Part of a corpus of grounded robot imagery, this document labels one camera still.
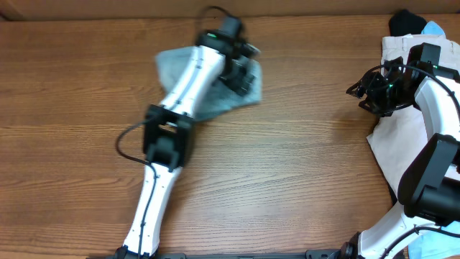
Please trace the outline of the light blue denim shorts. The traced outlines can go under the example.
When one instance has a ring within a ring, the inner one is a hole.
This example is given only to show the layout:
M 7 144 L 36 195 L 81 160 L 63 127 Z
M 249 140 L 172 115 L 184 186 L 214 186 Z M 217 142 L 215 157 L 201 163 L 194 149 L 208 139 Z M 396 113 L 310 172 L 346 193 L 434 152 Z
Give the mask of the light blue denim shorts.
M 192 53 L 192 47 L 166 50 L 155 56 L 157 73 L 165 94 L 169 94 L 182 75 Z M 258 104 L 262 100 L 262 68 L 256 60 L 240 58 L 240 63 L 248 65 L 248 73 L 254 76 L 248 92 L 240 96 L 221 81 L 216 81 L 205 95 L 195 119 L 198 122 L 213 119 L 232 109 Z

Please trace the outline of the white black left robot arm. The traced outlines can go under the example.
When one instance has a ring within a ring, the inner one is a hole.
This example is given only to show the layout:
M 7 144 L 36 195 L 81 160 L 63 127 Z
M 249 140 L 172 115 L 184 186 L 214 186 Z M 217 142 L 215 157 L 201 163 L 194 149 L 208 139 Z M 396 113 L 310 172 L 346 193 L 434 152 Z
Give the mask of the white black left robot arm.
M 162 219 L 173 185 L 190 160 L 196 115 L 216 81 L 245 94 L 255 77 L 240 57 L 259 50 L 243 37 L 240 18 L 226 15 L 218 29 L 198 33 L 178 82 L 158 104 L 149 106 L 144 119 L 132 125 L 144 128 L 142 150 L 144 181 L 132 226 L 115 258 L 154 258 L 160 244 Z

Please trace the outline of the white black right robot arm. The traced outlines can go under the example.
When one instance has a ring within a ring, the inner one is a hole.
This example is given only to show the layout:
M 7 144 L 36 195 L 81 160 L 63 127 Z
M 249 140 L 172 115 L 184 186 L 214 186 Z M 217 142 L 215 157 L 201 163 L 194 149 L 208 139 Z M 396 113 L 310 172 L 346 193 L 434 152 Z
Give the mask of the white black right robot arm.
M 407 60 L 386 60 L 347 89 L 361 108 L 383 117 L 419 109 L 428 142 L 403 173 L 393 208 L 330 258 L 394 258 L 427 232 L 448 235 L 444 227 L 459 220 L 459 182 L 446 177 L 459 165 L 459 72 L 440 58 L 440 46 L 423 42 Z

